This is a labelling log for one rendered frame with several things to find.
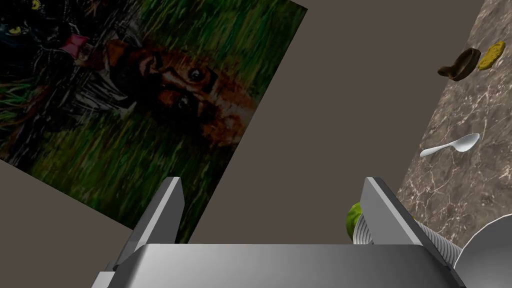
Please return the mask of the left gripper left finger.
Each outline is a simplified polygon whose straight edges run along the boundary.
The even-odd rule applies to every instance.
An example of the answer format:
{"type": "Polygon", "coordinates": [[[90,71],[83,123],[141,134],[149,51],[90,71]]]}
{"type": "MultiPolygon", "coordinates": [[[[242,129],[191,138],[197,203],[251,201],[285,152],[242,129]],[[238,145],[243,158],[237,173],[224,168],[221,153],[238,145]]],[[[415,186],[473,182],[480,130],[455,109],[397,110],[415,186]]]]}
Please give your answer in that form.
{"type": "Polygon", "coordinates": [[[117,260],[113,270],[146,244],[173,244],[185,205],[179,177],[167,177],[145,209],[117,260]]]}

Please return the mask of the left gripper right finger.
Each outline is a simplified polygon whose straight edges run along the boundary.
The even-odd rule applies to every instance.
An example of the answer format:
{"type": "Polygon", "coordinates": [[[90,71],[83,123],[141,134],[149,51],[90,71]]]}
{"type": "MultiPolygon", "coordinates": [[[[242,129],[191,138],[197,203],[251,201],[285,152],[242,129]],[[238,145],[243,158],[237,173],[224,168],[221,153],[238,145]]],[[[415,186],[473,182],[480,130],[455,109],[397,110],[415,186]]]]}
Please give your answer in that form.
{"type": "Polygon", "coordinates": [[[449,266],[431,239],[381,178],[365,178],[360,207],[375,244],[423,246],[443,266],[449,266]]]}

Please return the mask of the green apple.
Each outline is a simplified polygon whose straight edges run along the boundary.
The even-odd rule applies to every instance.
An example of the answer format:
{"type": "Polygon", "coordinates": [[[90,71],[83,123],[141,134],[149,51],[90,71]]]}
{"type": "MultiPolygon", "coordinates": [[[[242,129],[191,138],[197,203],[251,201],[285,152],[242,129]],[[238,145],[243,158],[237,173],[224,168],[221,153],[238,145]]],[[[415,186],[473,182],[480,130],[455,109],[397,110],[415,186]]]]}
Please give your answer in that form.
{"type": "Polygon", "coordinates": [[[362,209],[360,207],[360,202],[357,202],[353,206],[351,206],[351,208],[347,212],[345,228],[347,235],[351,241],[353,241],[354,231],[361,214],[362,209]]]}

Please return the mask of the white ribbed bowl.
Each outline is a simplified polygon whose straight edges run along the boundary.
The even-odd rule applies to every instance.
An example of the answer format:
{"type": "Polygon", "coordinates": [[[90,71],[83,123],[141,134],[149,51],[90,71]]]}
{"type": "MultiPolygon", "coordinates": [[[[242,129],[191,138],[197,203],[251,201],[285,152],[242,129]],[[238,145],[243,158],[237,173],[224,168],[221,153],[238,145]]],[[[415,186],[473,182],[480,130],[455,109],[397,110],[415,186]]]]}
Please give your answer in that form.
{"type": "MultiPolygon", "coordinates": [[[[445,239],[440,234],[434,232],[427,226],[419,222],[418,224],[420,228],[423,230],[423,232],[427,235],[427,237],[435,245],[437,250],[439,250],[444,260],[454,267],[459,258],[460,253],[462,252],[462,248],[453,244],[451,241],[445,239]]],[[[373,239],[370,230],[362,214],[358,217],[357,222],[354,226],[353,233],[351,234],[351,240],[355,245],[373,244],[373,239]]]]}

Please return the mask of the white spoon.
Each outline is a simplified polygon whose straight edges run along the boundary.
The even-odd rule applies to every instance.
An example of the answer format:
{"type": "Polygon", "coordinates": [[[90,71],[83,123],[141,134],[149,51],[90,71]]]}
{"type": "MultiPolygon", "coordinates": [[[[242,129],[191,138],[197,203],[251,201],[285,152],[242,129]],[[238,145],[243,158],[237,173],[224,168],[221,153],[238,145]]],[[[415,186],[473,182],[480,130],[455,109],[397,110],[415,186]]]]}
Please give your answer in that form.
{"type": "Polygon", "coordinates": [[[450,143],[443,144],[443,145],[436,146],[436,147],[427,148],[427,149],[423,150],[419,156],[426,157],[426,156],[429,156],[433,153],[436,153],[436,152],[438,152],[442,149],[448,148],[448,147],[454,148],[457,152],[464,153],[464,152],[467,152],[468,150],[470,150],[477,143],[477,141],[480,138],[481,138],[481,135],[479,135],[478,133],[468,134],[468,135],[466,135],[460,139],[454,140],[450,143]]]}

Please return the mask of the white plate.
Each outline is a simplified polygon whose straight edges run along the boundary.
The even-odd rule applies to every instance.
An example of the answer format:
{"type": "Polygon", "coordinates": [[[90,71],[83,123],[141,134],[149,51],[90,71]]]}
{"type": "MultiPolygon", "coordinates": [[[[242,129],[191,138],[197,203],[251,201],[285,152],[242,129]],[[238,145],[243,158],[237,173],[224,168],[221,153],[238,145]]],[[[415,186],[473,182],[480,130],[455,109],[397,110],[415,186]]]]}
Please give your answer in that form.
{"type": "Polygon", "coordinates": [[[466,288],[512,288],[512,214],[478,230],[454,269],[466,288]]]}

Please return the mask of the yellow bread slice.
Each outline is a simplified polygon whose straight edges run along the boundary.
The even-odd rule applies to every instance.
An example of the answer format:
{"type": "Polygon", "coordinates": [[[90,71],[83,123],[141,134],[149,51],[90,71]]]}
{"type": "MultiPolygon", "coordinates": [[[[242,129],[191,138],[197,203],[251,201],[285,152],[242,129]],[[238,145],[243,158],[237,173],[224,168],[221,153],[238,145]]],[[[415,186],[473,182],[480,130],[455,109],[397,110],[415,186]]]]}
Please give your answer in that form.
{"type": "Polygon", "coordinates": [[[498,41],[497,43],[491,45],[487,49],[486,54],[479,61],[477,69],[479,71],[490,69],[494,63],[503,55],[505,48],[506,43],[504,41],[498,41]]]}

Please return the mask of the tiger painting on wall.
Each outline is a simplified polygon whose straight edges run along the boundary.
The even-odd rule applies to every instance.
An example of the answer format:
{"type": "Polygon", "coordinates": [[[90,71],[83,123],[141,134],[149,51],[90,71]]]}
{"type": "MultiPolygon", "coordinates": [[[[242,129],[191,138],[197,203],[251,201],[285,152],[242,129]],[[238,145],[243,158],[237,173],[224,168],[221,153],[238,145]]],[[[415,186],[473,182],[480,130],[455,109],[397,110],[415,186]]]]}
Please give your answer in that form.
{"type": "Polygon", "coordinates": [[[188,243],[307,9],[0,0],[0,160],[133,229],[166,177],[188,243]]]}

